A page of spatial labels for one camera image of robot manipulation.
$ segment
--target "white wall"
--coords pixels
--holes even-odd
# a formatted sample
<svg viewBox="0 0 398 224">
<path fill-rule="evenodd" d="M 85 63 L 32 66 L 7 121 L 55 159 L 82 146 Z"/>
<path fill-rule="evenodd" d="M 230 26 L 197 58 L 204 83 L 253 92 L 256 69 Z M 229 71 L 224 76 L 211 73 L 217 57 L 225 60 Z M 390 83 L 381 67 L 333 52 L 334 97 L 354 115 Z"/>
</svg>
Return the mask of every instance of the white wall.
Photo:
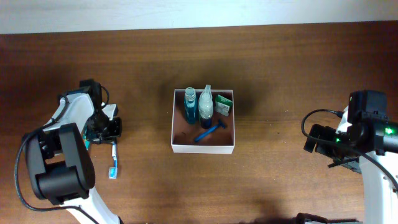
<svg viewBox="0 0 398 224">
<path fill-rule="evenodd" d="M 398 19 L 398 0 L 0 0 L 0 33 Z"/>
</svg>

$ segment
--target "green light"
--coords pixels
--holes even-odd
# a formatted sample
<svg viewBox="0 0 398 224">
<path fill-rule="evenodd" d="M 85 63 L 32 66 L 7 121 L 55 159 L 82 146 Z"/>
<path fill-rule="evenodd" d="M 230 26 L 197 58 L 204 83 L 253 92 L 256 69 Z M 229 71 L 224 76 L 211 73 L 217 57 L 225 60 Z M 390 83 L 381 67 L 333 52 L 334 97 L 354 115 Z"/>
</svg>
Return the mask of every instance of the green light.
<svg viewBox="0 0 398 224">
<path fill-rule="evenodd" d="M 392 133 L 394 133 L 394 130 L 391 129 L 391 128 L 386 128 L 386 133 L 387 134 L 392 134 Z"/>
</svg>

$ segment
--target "white box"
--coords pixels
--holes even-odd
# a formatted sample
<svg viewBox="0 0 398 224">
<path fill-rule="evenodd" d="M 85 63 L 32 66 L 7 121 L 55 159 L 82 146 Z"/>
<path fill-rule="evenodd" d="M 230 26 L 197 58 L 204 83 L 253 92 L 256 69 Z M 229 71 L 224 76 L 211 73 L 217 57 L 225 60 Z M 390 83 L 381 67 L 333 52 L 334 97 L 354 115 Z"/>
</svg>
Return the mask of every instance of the white box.
<svg viewBox="0 0 398 224">
<path fill-rule="evenodd" d="M 203 90 L 196 90 L 197 99 Z M 198 143 L 194 138 L 206 130 L 200 127 L 199 121 L 195 124 L 188 124 L 185 119 L 184 96 L 185 89 L 174 90 L 173 121 L 171 145 L 176 153 L 207 153 L 207 154 L 232 154 L 235 147 L 235 119 L 233 90 L 212 90 L 213 102 L 216 95 L 224 96 L 232 100 L 233 105 L 229 116 L 214 111 L 213 124 L 218 124 L 218 119 L 226 125 L 226 129 L 218 128 L 207 135 Z"/>
</svg>

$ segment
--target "bottle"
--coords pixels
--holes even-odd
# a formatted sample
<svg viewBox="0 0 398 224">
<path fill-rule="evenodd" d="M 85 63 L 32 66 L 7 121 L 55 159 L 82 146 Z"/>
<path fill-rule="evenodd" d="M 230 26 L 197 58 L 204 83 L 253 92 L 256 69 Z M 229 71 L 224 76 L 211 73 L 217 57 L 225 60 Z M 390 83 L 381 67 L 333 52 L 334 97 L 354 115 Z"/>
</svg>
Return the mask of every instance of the bottle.
<svg viewBox="0 0 398 224">
<path fill-rule="evenodd" d="M 199 97 L 199 119 L 200 126 L 208 129 L 211 127 L 213 117 L 213 97 L 211 96 L 210 85 L 206 85 L 205 90 Z"/>
<path fill-rule="evenodd" d="M 198 119 L 198 101 L 197 94 L 194 88 L 188 87 L 185 89 L 185 118 L 188 124 L 195 124 Z"/>
</svg>

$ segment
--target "wooden table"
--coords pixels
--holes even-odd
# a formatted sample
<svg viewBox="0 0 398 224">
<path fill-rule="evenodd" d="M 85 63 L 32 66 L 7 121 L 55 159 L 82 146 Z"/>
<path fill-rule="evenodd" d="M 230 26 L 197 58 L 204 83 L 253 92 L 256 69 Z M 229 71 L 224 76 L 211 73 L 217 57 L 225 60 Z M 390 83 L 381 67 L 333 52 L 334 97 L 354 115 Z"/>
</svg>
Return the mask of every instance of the wooden table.
<svg viewBox="0 0 398 224">
<path fill-rule="evenodd" d="M 363 220 L 362 177 L 305 152 L 301 119 L 342 110 L 362 89 L 386 92 L 398 119 L 398 22 L 0 35 L 0 48 L 1 223 L 76 222 L 24 208 L 12 173 L 22 135 L 82 79 L 103 84 L 123 119 L 118 179 L 108 179 L 109 146 L 90 156 L 98 192 L 125 223 L 248 223 L 298 212 Z M 206 84 L 234 90 L 234 152 L 174 154 L 173 90 Z M 315 122 L 339 121 L 316 114 L 307 130 Z M 26 199 L 51 206 L 20 168 Z"/>
</svg>

